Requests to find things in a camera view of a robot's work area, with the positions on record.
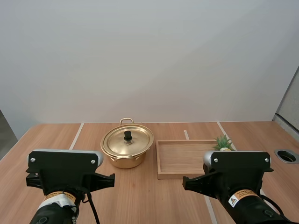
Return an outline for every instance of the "warning label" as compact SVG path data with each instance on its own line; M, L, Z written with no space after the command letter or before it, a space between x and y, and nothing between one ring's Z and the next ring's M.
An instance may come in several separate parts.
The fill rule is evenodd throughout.
M239 190L229 198L228 203L234 208L238 201L247 196L257 196L257 194L252 190Z
M46 196L45 200L47 200L47 199L49 199L49 198L52 198L52 197L54 197L54 196L60 195L60 194L62 194L62 191L56 191L56 192L53 192L53 193L51 193L51 194L48 194L48 195ZM69 199L71 199L71 200L75 203L75 200L76 200L75 196L73 196L73 195L71 195L70 193L67 193L67 192L64 192L64 194L65 194Z

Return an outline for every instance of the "wooden table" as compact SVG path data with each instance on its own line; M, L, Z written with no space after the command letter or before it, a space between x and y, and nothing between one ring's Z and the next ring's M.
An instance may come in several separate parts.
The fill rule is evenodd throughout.
M217 123L143 124L156 140L213 139L222 134ZM274 122L221 123L238 150L270 153L271 167L263 190L292 221L299 221L299 164L285 164L275 149L299 153L299 143ZM84 124L73 150L100 150L101 138L117 124ZM27 155L37 148L69 149L80 124L42 124L31 128L0 161L0 223L29 223L44 196L41 189L26 187ZM115 173L115 187L93 192L101 224L233 224L217 200L210 199L210 217L204 197L184 191L181 180L158 180L156 146L145 161L132 169L113 167L107 158L97 172ZM78 224L95 223L89 204L81 204Z

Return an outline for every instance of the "pot lid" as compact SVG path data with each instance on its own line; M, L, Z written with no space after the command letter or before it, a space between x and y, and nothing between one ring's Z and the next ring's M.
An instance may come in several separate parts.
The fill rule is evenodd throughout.
M122 125L124 120L131 124ZM103 137L101 148L109 156L136 156L144 153L154 142L153 133L142 125L134 124L131 118L124 118L120 126L112 129Z

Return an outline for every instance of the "white tape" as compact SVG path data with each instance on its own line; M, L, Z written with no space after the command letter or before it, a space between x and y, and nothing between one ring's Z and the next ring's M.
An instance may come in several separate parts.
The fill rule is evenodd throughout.
M190 140L190 139L189 139L189 135L188 135L187 130L184 130L184 134L185 134L186 140ZM216 216L215 216L215 213L214 213L212 204L211 204L211 200L210 200L210 198L209 198L208 196L206 196L206 195L204 195L204 197L205 197L206 206L207 206L207 209L208 209L208 211L209 211L209 214L210 214L210 218L211 218L212 224L217 224L217 219L216 219Z
M53 204L53 203L58 204L61 208L64 207L64 206L66 206L66 205L69 205L69 206L76 206L75 203L74 203L71 199L69 199L69 198L67 197L67 195L65 195L65 194L60 194L60 195L51 197L51 198L49 198L49 199L43 201L43 202L41 203L41 205L38 207L37 210L39 210L39 209L40 209L41 207L43 207L43 206L46 206L46 205L49 205L49 204ZM74 207L74 208L72 208L72 210L73 210L74 212L76 212L77 209L76 209L76 207Z
M76 136L75 136L75 138L74 138L74 140L73 140L73 142L72 142L71 147L69 148L69 150L72 150L72 149L74 148L74 146L75 146L75 144L76 144L76 141L77 141L77 139L78 139L78 137L79 137L79 135L80 135L80 132L81 132L81 130L82 130L82 128L83 128L83 125L84 125L84 123L82 123L82 124L80 125L80 127L79 127L79 129L78 129L78 131L77 131L77 134L76 134Z

